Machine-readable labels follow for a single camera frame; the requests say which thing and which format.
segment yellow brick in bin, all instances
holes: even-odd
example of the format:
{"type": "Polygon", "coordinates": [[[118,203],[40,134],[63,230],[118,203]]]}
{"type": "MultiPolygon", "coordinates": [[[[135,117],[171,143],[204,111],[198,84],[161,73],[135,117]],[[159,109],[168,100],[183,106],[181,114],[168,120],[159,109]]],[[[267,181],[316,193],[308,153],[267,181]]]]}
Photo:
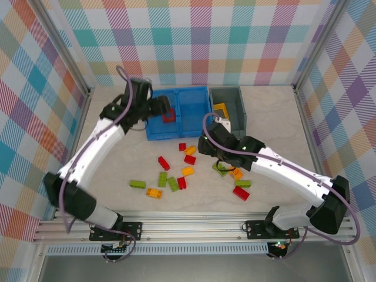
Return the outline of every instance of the yellow brick in bin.
{"type": "Polygon", "coordinates": [[[239,180],[243,177],[243,173],[241,172],[240,169],[236,168],[234,169],[232,172],[230,172],[231,176],[235,179],[235,180],[239,180]]]}
{"type": "Polygon", "coordinates": [[[196,147],[194,146],[189,146],[187,149],[184,150],[186,155],[193,155],[193,153],[196,151],[196,147]]]}
{"type": "Polygon", "coordinates": [[[160,199],[162,197],[162,191],[158,189],[148,188],[146,195],[152,198],[160,199]]]}
{"type": "Polygon", "coordinates": [[[193,167],[191,167],[191,166],[186,167],[185,169],[182,169],[182,174],[183,174],[184,177],[191,175],[193,173],[194,173],[194,170],[193,170],[193,167]]]}

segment floor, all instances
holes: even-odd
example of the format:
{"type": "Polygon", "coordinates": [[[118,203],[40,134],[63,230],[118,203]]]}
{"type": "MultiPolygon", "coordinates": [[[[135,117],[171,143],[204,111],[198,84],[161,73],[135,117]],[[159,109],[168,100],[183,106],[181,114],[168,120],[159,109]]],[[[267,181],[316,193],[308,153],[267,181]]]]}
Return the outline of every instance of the floor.
{"type": "Polygon", "coordinates": [[[47,257],[39,282],[350,282],[340,246],[305,243],[291,258],[266,255],[130,256],[105,263],[101,256],[47,257]]]}
{"type": "MultiPolygon", "coordinates": [[[[292,88],[289,86],[242,86],[247,112],[247,135],[263,141],[275,152],[313,170],[310,152],[304,136],[292,88]]],[[[93,95],[82,130],[79,146],[89,136],[103,107],[123,88],[98,87],[93,95]]],[[[304,202],[299,195],[268,177],[243,170],[243,179],[250,179],[250,197],[246,202],[232,193],[231,176],[220,177],[212,169],[216,159],[196,153],[195,174],[186,178],[187,189],[172,193],[163,189],[160,200],[149,198],[145,190],[133,189],[131,179],[146,181],[147,187],[157,188],[161,167],[157,162],[164,156],[172,167],[169,176],[181,177],[180,169],[187,166],[178,150],[180,142],[197,146],[195,139],[148,142],[145,132],[129,132],[100,164],[89,188],[98,201],[114,210],[148,210],[176,212],[267,212],[270,207],[304,202]]]]}

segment marble surface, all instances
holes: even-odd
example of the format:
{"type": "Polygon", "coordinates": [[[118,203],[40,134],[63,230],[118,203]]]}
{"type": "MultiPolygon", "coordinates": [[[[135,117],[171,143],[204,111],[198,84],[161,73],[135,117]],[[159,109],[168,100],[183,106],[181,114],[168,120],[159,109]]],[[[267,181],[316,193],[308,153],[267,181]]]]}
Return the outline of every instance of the marble surface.
{"type": "MultiPolygon", "coordinates": [[[[247,112],[247,135],[263,141],[287,159],[313,170],[303,127],[290,86],[242,86],[247,112]]],[[[79,146],[89,136],[103,107],[123,88],[98,87],[93,95],[82,130],[79,146]]],[[[148,210],[175,212],[267,212],[282,204],[302,203],[304,199],[291,189],[266,176],[243,171],[243,179],[252,181],[246,202],[232,193],[234,180],[230,175],[220,177],[212,169],[216,159],[196,152],[195,174],[186,177],[187,189],[172,193],[170,188],[158,188],[162,168],[157,162],[163,156],[172,169],[169,176],[181,177],[181,169],[188,166],[179,143],[197,146],[198,138],[149,142],[145,132],[130,131],[109,152],[100,164],[89,188],[98,202],[114,210],[148,210]],[[146,181],[147,187],[163,190],[161,199],[145,195],[143,189],[129,187],[129,180],[146,181]]]]}

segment black bracket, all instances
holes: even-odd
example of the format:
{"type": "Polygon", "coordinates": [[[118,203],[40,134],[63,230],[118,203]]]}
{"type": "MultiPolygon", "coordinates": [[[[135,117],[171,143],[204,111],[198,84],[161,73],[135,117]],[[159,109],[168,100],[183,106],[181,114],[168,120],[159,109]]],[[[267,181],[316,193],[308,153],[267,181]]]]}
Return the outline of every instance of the black bracket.
{"type": "Polygon", "coordinates": [[[248,239],[292,239],[299,238],[299,231],[293,228],[289,230],[279,230],[276,232],[276,236],[272,237],[265,228],[264,220],[248,220],[246,221],[245,231],[247,232],[248,239]]]}
{"type": "MultiPolygon", "coordinates": [[[[122,231],[133,235],[136,241],[141,240],[142,222],[122,222],[122,225],[116,228],[117,231],[122,231]]],[[[129,236],[123,238],[122,234],[104,231],[96,226],[93,226],[90,231],[90,241],[126,241],[130,240],[129,236]]]]}

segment red lego brick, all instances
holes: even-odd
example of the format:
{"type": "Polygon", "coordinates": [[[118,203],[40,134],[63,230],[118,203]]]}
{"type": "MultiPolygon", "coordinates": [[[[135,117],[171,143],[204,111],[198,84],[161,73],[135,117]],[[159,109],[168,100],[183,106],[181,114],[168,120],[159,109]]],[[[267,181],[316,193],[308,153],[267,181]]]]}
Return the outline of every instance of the red lego brick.
{"type": "Polygon", "coordinates": [[[249,193],[242,189],[240,186],[236,186],[233,190],[233,193],[239,198],[241,198],[243,201],[247,200],[249,197],[249,193]]]}
{"type": "Polygon", "coordinates": [[[167,170],[170,169],[170,165],[168,164],[168,162],[163,157],[159,157],[158,162],[163,167],[164,170],[167,171],[167,170]]]}
{"type": "Polygon", "coordinates": [[[184,151],[187,149],[187,145],[185,143],[179,143],[179,151],[184,151]]]}
{"type": "Polygon", "coordinates": [[[175,116],[175,111],[173,108],[170,108],[169,114],[171,116],[166,116],[166,114],[162,115],[162,120],[164,123],[169,123],[169,122],[175,122],[176,121],[176,116],[175,116]]]}
{"type": "Polygon", "coordinates": [[[183,190],[187,187],[186,179],[184,177],[178,178],[177,184],[179,185],[180,190],[183,190]]]}
{"type": "Polygon", "coordinates": [[[192,156],[189,156],[189,155],[186,155],[186,157],[184,158],[184,161],[190,165],[194,165],[194,163],[196,162],[196,158],[195,157],[192,157],[192,156]]]}

